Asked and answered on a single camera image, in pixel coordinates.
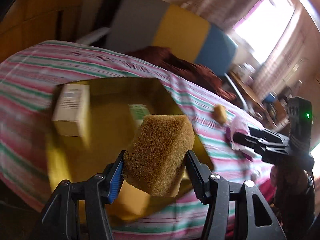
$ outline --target window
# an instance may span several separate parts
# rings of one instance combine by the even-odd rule
[[[252,47],[252,55],[262,64],[279,41],[293,11],[290,0],[260,0],[233,29]]]

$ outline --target pink object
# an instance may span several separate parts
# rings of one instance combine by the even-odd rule
[[[242,116],[236,116],[230,123],[230,137],[232,142],[232,149],[235,151],[244,150],[244,146],[233,141],[233,135],[236,133],[243,133],[245,135],[250,135],[250,130],[248,127],[247,120]]]

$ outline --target yellow bin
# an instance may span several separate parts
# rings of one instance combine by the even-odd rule
[[[170,93],[155,78],[102,78],[70,84],[90,86],[90,147],[79,147],[76,137],[58,135],[52,125],[47,136],[47,165],[52,191],[63,179],[79,182],[102,172],[107,164],[116,160],[121,150],[127,148],[135,131],[128,105],[146,105],[151,114],[183,114]],[[55,90],[53,109],[62,86]],[[213,170],[213,164],[197,135],[193,151],[201,163]],[[160,211],[191,189],[187,175],[181,182],[177,197],[153,197],[124,182],[118,198],[112,205],[106,205],[107,213],[112,225],[134,221]],[[79,209],[82,222],[83,203],[80,203]]]

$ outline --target bed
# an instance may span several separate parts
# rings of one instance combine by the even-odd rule
[[[51,190],[46,170],[46,109],[56,85],[99,77],[154,77],[171,93],[186,114],[225,179],[242,183],[260,167],[256,184],[272,199],[271,165],[253,163],[225,142],[225,127],[211,116],[216,104],[225,106],[228,119],[242,115],[249,125],[263,128],[242,109],[175,74],[143,60],[106,49],[62,41],[45,41],[22,50],[0,64],[0,178],[28,205],[40,211]],[[193,191],[149,217],[113,228],[115,239],[194,239],[201,234],[207,206]],[[235,203],[230,203],[228,233],[232,234]]]

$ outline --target striped fabric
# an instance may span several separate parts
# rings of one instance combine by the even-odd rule
[[[262,127],[243,110],[169,71],[145,61],[105,49],[61,41],[46,41],[20,51],[0,65],[0,178],[26,203],[40,211],[51,191],[46,171],[45,131],[50,121],[46,109],[57,84],[99,77],[156,77],[188,115],[216,167],[234,182],[250,179],[259,166],[269,178],[271,165],[247,159],[225,143],[225,129],[211,117],[222,104],[228,119],[243,115],[250,125]],[[207,206],[190,192],[176,203],[147,218],[114,228],[116,239],[192,239],[200,236]],[[235,212],[230,204],[230,215]]]

